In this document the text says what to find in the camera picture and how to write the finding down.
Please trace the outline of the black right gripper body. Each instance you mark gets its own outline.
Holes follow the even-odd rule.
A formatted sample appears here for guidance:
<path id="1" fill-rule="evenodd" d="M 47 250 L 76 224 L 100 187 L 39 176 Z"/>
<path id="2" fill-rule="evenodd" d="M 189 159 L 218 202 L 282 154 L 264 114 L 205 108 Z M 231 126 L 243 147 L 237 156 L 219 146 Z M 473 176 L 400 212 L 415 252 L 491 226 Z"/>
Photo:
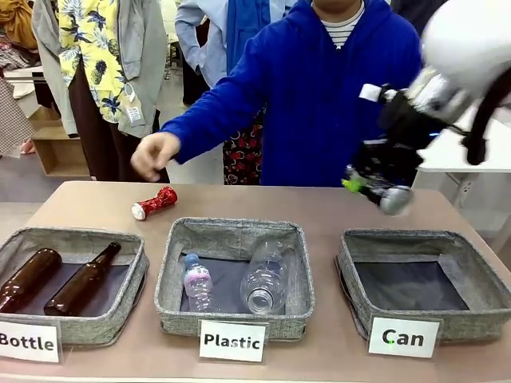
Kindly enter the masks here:
<path id="1" fill-rule="evenodd" d="M 385 188 L 393 184 L 396 165 L 419 165 L 419 150 L 426 148 L 442 130 L 442 123 L 431 116 L 441 108 L 438 97 L 425 90 L 408 97 L 404 90 L 389 85 L 364 85 L 359 97 L 382 107 L 379 136 L 364 140 L 353 160 L 357 171 L 370 177 L 372 185 Z"/>

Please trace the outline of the person's right hand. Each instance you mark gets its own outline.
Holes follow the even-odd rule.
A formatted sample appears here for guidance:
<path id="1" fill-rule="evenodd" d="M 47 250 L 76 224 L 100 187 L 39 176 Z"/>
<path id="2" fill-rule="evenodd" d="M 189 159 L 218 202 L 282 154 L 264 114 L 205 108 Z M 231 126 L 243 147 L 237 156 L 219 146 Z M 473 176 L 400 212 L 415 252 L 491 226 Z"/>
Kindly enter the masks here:
<path id="1" fill-rule="evenodd" d="M 156 132 L 146 136 L 137 145 L 131 157 L 133 169 L 145 180 L 156 182 L 160 171 L 179 152 L 180 140 L 169 132 Z"/>

